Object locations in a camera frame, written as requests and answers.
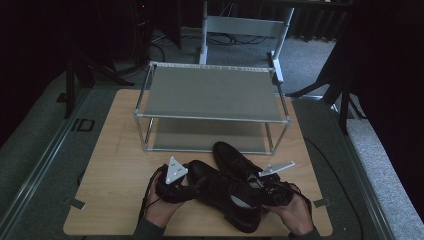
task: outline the hand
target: hand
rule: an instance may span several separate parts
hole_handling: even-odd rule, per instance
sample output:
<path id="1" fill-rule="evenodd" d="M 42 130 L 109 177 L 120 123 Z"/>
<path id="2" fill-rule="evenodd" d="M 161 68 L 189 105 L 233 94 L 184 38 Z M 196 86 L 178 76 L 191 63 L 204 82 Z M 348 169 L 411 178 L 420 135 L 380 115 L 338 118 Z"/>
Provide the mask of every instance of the hand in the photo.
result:
<path id="1" fill-rule="evenodd" d="M 299 189 L 295 185 L 292 185 L 292 188 L 299 192 Z M 305 200 L 296 193 L 287 206 L 264 206 L 264 208 L 278 214 L 284 225 L 286 225 L 295 236 L 305 235 L 314 229 L 308 205 Z"/>
<path id="2" fill-rule="evenodd" d="M 171 217 L 175 211 L 177 211 L 177 209 L 181 207 L 184 202 L 174 204 L 164 202 L 163 200 L 158 200 L 159 196 L 156 195 L 156 184 L 158 183 L 158 179 L 161 174 L 162 172 L 159 172 L 153 179 L 146 205 L 149 207 L 146 209 L 144 218 L 156 226 L 164 228 L 168 224 L 169 220 L 171 220 Z"/>

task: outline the dark background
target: dark background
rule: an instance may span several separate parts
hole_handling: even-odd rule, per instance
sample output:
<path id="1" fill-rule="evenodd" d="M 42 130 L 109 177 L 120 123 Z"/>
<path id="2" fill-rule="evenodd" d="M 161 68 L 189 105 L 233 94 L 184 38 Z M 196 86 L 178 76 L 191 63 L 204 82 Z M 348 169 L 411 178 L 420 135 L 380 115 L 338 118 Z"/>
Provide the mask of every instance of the dark background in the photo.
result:
<path id="1" fill-rule="evenodd" d="M 0 2 L 0 145 L 46 86 L 64 71 L 74 53 L 69 46 L 78 46 L 97 63 L 112 69 L 113 58 L 144 54 L 146 46 L 133 45 L 134 41 L 129 40 L 134 39 L 135 17 L 140 17 L 132 11 L 139 6 L 129 7 L 130 1 L 100 2 L 101 5 L 82 0 Z M 359 97 L 405 190 L 423 217 L 424 190 L 420 182 L 424 175 L 424 3 L 380 0 L 361 1 L 360 6 L 325 68 L 337 72 L 342 69 L 338 68 L 340 65 L 355 66 L 351 92 Z M 199 7 L 182 4 L 183 18 L 178 21 L 198 24 L 191 22 L 190 19 L 199 18 L 190 13 L 201 13 Z"/>

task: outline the sleeve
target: sleeve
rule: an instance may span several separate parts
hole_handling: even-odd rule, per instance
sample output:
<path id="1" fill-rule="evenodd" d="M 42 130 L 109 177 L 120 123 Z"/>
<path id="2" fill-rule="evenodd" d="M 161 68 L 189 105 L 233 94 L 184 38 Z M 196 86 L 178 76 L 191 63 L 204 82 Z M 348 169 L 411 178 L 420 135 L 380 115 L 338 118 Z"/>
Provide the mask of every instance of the sleeve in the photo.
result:
<path id="1" fill-rule="evenodd" d="M 289 234 L 289 240 L 321 240 L 322 237 L 319 235 L 319 232 L 316 227 L 314 227 L 314 230 L 312 230 L 310 233 L 302 235 L 302 236 L 295 236 L 293 233 Z"/>
<path id="2" fill-rule="evenodd" d="M 160 228 L 142 218 L 135 229 L 133 238 L 134 240 L 161 240 L 164 232 L 165 228 Z"/>

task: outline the wooden table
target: wooden table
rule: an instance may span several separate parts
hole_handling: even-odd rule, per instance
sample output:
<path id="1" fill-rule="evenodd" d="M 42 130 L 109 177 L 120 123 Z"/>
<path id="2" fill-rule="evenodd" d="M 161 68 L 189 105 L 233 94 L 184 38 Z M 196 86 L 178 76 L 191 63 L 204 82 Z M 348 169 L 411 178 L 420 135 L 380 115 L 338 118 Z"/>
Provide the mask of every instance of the wooden table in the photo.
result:
<path id="1" fill-rule="evenodd" d="M 68 235 L 132 235 L 147 183 L 153 172 L 174 156 L 180 163 L 199 159 L 215 167 L 211 153 L 143 151 L 133 118 L 140 91 L 120 90 L 97 141 L 75 199 L 86 203 L 71 207 L 64 225 Z M 319 185 L 290 99 L 286 99 L 291 125 L 274 155 L 245 156 L 256 165 L 294 161 L 279 172 L 284 181 L 295 183 L 311 201 L 322 198 Z M 313 220 L 322 236 L 332 233 L 325 207 L 313 208 Z M 288 229 L 274 213 L 264 215 L 257 231 L 245 234 L 223 215 L 197 200 L 186 202 L 172 217 L 168 236 L 285 236 Z"/>

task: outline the black shoe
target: black shoe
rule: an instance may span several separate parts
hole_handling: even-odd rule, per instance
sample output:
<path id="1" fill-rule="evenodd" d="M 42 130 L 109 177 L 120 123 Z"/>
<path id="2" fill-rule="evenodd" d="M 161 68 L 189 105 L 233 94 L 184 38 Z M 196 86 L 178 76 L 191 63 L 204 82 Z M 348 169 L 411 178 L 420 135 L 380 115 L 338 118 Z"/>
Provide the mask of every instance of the black shoe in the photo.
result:
<path id="1" fill-rule="evenodd" d="M 256 231 L 261 221 L 262 206 L 250 186 L 222 174 L 199 160 L 187 164 L 187 180 L 199 185 L 197 199 L 225 215 L 225 219 L 244 233 Z"/>
<path id="2" fill-rule="evenodd" d="M 288 182 L 281 182 L 276 173 L 261 177 L 263 170 L 230 144 L 216 142 L 212 153 L 219 170 L 249 183 L 262 204 L 286 206 L 292 200 L 294 191 Z"/>

